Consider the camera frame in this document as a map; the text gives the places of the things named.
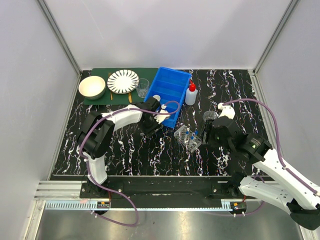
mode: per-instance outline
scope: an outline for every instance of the blue bin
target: blue bin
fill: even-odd
[[[180,106],[185,100],[186,91],[189,86],[189,80],[191,74],[173,70],[166,67],[160,67],[154,77],[154,80],[150,86],[148,93],[145,96],[144,101],[154,95],[161,97],[160,103],[165,104],[168,101],[177,101]],[[166,109],[168,112],[173,112],[177,109],[177,104],[170,103]],[[172,114],[169,119],[163,121],[163,125],[169,128],[174,128],[177,123],[181,108],[175,114]]]

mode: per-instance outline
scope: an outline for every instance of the bowl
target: bowl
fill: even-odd
[[[80,82],[78,90],[86,99],[96,100],[105,94],[106,82],[102,77],[89,76]]]

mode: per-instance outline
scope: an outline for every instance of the red nozzle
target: red nozzle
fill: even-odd
[[[196,85],[194,83],[190,84],[189,91],[194,92],[196,90]]]

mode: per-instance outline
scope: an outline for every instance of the marble tabletop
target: marble tabletop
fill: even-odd
[[[247,70],[209,69],[185,70],[192,74],[198,89],[193,106],[183,104],[175,128],[163,127],[151,139],[141,136],[137,124],[117,130],[105,154],[105,170],[108,175],[125,176],[228,176],[235,171],[256,174],[258,169],[245,162],[231,159],[222,147],[201,145],[193,153],[188,152],[174,137],[183,124],[191,131],[201,130],[204,112],[216,111],[218,103],[240,98],[255,98],[255,92]],[[90,71],[82,73],[82,79]],[[82,176],[86,165],[79,157],[76,142],[81,122],[90,111],[100,113],[123,108],[123,105],[84,105],[84,98],[77,92],[61,148],[51,178]],[[253,102],[234,104],[238,126],[247,133],[258,133],[267,138],[259,106]]]

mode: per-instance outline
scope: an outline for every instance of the plate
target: plate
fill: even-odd
[[[131,70],[119,70],[111,74],[106,85],[115,94],[127,94],[133,91],[139,83],[138,74]]]

